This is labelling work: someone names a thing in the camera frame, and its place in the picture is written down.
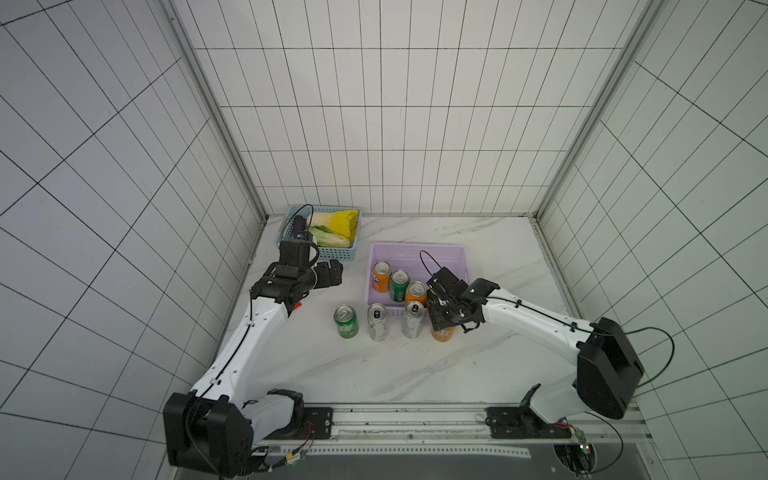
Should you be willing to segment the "silver slim can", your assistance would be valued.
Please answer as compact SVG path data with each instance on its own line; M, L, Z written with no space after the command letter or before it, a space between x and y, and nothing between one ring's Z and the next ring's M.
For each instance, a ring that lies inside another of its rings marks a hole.
M388 315L386 307L381 303L372 304L367 312L368 331L375 342L383 341L388 334Z
M410 301L405 305L403 316L403 335L409 339L417 338L423 327L424 306L419 301Z

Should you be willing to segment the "green sprite can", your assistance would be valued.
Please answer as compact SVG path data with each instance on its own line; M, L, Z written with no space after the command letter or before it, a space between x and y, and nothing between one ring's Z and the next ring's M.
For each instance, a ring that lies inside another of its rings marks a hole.
M410 276L403 269L394 270L390 275L390 297L393 302L402 303L406 300Z
M350 305L340 305L334 312L333 320L337 328L337 333L342 338L353 338L359 332L357 315L354 308Z

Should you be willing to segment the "purple plastic basket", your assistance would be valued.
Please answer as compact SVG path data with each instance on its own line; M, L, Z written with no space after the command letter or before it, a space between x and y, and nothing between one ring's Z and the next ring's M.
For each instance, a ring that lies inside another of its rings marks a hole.
M380 303L387 309L389 317L402 317L404 304L394 302L388 293L378 292L373 287L373 267L380 261L387 262L392 271L402 269L411 281L426 283L439 266L447 267L457 277L470 283L469 261L466 248L457 244L423 244L423 243L372 243L368 256L368 273L370 277L365 303L370 307Z

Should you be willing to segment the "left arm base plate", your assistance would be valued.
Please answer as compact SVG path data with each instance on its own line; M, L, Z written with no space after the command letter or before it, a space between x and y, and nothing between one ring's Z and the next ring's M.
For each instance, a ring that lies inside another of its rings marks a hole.
M334 410L330 407L305 407L302 416L266 437L266 440L328 440Z

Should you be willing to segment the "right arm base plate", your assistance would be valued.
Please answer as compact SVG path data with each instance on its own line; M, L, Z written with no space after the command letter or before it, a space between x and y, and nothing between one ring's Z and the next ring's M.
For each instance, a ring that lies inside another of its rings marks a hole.
M572 437L570 429L545 423L528 407L488 407L485 424L493 439L565 440Z

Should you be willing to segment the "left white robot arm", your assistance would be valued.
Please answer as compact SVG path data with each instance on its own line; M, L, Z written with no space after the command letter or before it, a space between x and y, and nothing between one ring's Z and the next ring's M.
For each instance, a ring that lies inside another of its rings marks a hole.
M271 436L295 438L306 428L301 393L272 389L251 399L248 383L269 337L314 289L341 284L335 260L300 268L273 263L252 286L246 312L209 369L187 393L163 408L170 465L234 478L252 467L256 443Z

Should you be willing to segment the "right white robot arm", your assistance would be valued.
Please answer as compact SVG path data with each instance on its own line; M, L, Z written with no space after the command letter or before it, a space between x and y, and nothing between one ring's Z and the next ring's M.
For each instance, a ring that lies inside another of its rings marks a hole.
M615 321L576 319L532 304L478 278L468 284L442 269L428 281L433 329L468 333L484 324L508 328L565 359L575 370L549 384L536 384L521 406L547 424L595 413L620 420L645 374L628 334Z

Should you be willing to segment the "silver slim can back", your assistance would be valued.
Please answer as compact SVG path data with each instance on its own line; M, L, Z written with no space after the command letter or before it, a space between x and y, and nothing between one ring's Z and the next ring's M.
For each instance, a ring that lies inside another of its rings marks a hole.
M375 342L383 341L388 334L388 315L386 307L381 303L372 304L367 312L368 331Z

